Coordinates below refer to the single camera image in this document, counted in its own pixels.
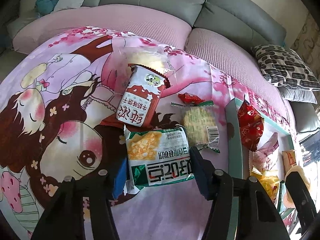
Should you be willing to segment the pale yellow bun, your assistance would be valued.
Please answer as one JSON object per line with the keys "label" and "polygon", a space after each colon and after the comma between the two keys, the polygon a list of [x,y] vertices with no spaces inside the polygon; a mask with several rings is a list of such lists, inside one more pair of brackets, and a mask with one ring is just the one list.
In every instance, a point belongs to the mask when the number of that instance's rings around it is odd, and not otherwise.
{"label": "pale yellow bun", "polygon": [[287,202],[298,208],[309,202],[310,180],[301,166],[292,167],[285,176]]}

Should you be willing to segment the yellow bread packet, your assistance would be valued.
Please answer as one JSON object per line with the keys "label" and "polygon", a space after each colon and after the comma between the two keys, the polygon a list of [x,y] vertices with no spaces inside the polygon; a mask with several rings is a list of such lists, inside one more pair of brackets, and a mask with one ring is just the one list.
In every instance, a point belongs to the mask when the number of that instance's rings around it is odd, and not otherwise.
{"label": "yellow bread packet", "polygon": [[260,172],[256,167],[253,166],[250,171],[250,175],[255,176],[259,180],[273,204],[276,205],[280,186],[280,180],[276,173],[274,171]]}

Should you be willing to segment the pink swiss roll packet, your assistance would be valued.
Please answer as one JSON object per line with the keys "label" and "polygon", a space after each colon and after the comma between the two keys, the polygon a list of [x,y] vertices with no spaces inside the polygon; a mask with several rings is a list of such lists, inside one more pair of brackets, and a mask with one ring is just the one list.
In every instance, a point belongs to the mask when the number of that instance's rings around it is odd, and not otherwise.
{"label": "pink swiss roll packet", "polygon": [[256,168],[260,173],[270,171],[278,161],[278,150],[278,133],[274,132],[261,148],[249,153],[250,167]]}

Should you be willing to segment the red snack packet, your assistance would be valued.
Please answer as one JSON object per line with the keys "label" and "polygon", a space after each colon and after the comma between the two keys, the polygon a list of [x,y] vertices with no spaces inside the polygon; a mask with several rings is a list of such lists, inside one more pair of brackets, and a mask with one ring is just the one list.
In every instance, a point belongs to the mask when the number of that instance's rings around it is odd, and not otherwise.
{"label": "red snack packet", "polygon": [[256,151],[264,131],[264,118],[246,100],[238,110],[241,143],[249,151]]}

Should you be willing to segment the green white walnut cake packet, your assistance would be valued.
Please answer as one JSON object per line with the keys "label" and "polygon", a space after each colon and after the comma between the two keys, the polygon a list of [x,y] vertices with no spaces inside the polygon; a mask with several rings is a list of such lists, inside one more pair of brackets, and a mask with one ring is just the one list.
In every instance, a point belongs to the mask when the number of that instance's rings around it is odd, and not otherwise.
{"label": "green white walnut cake packet", "polygon": [[130,175],[124,186],[125,194],[194,179],[183,126],[146,132],[133,132],[125,127],[124,137]]}

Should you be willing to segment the round biscuit clear packet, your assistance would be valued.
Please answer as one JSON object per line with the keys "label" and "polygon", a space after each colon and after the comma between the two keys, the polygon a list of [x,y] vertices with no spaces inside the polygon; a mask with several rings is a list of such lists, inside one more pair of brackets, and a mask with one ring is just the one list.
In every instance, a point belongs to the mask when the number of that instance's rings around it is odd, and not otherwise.
{"label": "round biscuit clear packet", "polygon": [[181,112],[180,124],[184,127],[190,147],[198,150],[208,148],[216,153],[219,150],[219,130],[215,121],[214,103],[205,101],[199,105],[171,103]]}

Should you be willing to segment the red white milk biscuit packet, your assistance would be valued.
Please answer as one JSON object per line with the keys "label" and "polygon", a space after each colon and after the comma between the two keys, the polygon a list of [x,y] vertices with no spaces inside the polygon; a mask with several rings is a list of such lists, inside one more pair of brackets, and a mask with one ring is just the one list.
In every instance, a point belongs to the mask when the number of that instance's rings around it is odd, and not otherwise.
{"label": "red white milk biscuit packet", "polygon": [[170,82],[150,67],[140,64],[129,66],[132,74],[118,105],[116,119],[129,125],[148,127],[161,95],[170,87]]}

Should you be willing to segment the clear bread bun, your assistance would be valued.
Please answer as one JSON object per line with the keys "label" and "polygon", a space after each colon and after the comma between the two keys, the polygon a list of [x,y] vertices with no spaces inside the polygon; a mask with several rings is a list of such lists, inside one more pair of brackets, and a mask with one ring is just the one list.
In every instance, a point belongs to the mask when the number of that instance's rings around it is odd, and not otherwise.
{"label": "clear bread bun", "polygon": [[166,77],[175,73],[162,47],[124,47],[119,48],[115,54],[120,63],[125,66],[143,65]]}

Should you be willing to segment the dark green snack packet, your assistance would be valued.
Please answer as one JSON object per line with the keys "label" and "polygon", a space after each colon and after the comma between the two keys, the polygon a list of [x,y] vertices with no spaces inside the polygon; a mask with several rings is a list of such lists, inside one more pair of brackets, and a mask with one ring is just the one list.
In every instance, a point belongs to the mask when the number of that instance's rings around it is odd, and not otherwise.
{"label": "dark green snack packet", "polygon": [[285,181],[281,180],[279,183],[277,201],[275,204],[277,211],[281,216],[289,214],[295,208],[294,205],[291,205],[287,202],[286,193],[287,193],[287,190],[286,190],[286,186],[285,186]]}

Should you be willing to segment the orange swiss roll packet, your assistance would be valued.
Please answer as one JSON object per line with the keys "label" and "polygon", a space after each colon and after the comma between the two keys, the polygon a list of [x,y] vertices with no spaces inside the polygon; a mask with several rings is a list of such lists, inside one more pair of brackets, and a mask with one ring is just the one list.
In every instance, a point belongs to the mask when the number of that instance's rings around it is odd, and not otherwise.
{"label": "orange swiss roll packet", "polygon": [[282,152],[285,174],[297,165],[295,150],[287,150]]}

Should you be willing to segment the pink cartoon tablecloth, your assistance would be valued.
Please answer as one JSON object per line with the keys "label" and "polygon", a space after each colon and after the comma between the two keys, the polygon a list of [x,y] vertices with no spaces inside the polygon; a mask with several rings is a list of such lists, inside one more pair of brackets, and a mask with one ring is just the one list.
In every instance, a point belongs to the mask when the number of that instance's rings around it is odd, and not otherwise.
{"label": "pink cartoon tablecloth", "polygon": [[245,98],[280,127],[296,133],[289,103],[276,88],[263,90],[229,71],[241,59],[256,62],[237,45],[211,64],[174,46],[130,32],[84,26],[41,44],[1,83],[1,212],[18,239],[30,239],[44,207],[64,176],[95,173],[125,155],[115,113],[130,77],[125,51],[160,53],[170,88],[160,96],[152,126],[173,127],[171,104],[180,93],[212,100],[226,131],[225,106]]}

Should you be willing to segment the small red candy wrapper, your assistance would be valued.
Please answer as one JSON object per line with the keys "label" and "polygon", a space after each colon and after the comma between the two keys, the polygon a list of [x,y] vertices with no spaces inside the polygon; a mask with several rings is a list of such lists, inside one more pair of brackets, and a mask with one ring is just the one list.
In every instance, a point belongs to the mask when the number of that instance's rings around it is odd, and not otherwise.
{"label": "small red candy wrapper", "polygon": [[186,105],[199,105],[205,100],[199,98],[198,96],[190,93],[179,93],[178,98]]}

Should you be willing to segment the black white patterned pillow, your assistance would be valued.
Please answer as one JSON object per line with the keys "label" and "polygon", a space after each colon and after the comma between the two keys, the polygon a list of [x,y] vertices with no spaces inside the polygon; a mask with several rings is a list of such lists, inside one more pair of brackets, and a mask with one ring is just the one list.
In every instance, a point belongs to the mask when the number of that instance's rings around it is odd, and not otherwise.
{"label": "black white patterned pillow", "polygon": [[264,79],[276,87],[319,91],[319,81],[292,49],[274,44],[251,48]]}

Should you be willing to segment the pink sofa seat cover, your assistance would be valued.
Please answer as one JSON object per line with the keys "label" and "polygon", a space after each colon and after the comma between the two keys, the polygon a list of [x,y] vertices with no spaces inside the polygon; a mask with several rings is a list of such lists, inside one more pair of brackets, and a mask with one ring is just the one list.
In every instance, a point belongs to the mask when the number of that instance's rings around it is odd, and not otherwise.
{"label": "pink sofa seat cover", "polygon": [[289,102],[261,75],[256,60],[225,34],[204,27],[192,29],[183,20],[157,10],[134,5],[103,5],[54,12],[22,28],[13,47],[29,54],[48,39],[69,29],[93,26],[136,35],[184,49],[243,83],[285,116]]}

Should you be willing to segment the teal blue clothing pile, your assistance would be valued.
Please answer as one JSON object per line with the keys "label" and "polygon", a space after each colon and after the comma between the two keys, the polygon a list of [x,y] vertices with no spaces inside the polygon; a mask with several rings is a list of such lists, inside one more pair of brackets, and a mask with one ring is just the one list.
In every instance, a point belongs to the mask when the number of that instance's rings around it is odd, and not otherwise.
{"label": "teal blue clothing pile", "polygon": [[48,15],[53,12],[59,0],[37,0],[35,2],[35,9],[40,16]]}

